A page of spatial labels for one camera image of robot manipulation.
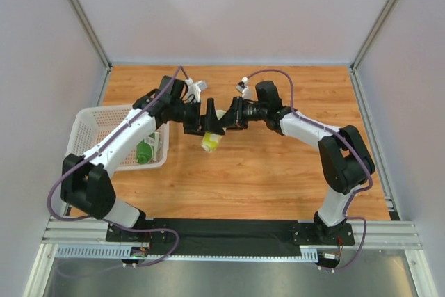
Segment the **lime yellow towel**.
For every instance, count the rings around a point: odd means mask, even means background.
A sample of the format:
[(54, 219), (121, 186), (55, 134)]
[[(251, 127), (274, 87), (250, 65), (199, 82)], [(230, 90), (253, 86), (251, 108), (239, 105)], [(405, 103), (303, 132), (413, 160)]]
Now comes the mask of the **lime yellow towel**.
[[(224, 110), (220, 110), (220, 109), (216, 110), (216, 116), (218, 119), (221, 119), (221, 117), (223, 117), (224, 114), (225, 114)], [(202, 149), (204, 149), (204, 151), (206, 151), (208, 153), (216, 151), (227, 128), (223, 127), (222, 129), (224, 131), (223, 135), (213, 134), (210, 132), (204, 133), (204, 136), (202, 137), (202, 140), (201, 140), (201, 147), (202, 147)]]

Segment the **green dinosaur pattern towel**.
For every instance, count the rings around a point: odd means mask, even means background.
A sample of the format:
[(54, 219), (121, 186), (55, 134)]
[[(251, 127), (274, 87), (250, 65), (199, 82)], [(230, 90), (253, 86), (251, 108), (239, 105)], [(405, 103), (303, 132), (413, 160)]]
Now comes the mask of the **green dinosaur pattern towel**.
[(136, 146), (135, 158), (140, 165), (154, 163), (159, 160), (161, 137), (159, 132), (154, 132), (146, 138), (144, 138)]

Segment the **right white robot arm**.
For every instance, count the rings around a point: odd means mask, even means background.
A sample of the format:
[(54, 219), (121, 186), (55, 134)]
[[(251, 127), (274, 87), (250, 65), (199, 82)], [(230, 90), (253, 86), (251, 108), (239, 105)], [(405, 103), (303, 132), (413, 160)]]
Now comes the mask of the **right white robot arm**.
[(328, 185), (321, 208), (314, 214), (314, 234), (320, 241), (337, 237), (347, 220), (348, 208), (360, 191), (371, 188), (375, 164), (359, 130), (353, 126), (332, 127), (285, 106), (272, 81), (255, 86), (257, 99), (235, 97), (221, 117), (222, 127), (247, 129), (250, 122), (263, 121), (282, 136), (295, 138), (318, 150)]

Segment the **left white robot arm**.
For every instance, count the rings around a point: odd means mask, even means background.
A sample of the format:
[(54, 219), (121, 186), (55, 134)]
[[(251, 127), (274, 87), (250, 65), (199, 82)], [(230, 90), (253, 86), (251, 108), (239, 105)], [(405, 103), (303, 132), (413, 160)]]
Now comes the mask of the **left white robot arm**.
[(207, 100), (207, 113), (200, 115), (201, 103), (197, 99), (182, 99), (185, 89), (185, 81), (164, 76), (159, 87), (138, 99), (124, 120), (99, 144), (79, 156), (67, 155), (63, 160), (61, 200), (124, 230), (141, 228), (145, 213), (120, 200), (111, 182), (121, 162), (137, 144), (168, 122), (183, 124), (187, 134), (225, 132), (213, 100)]

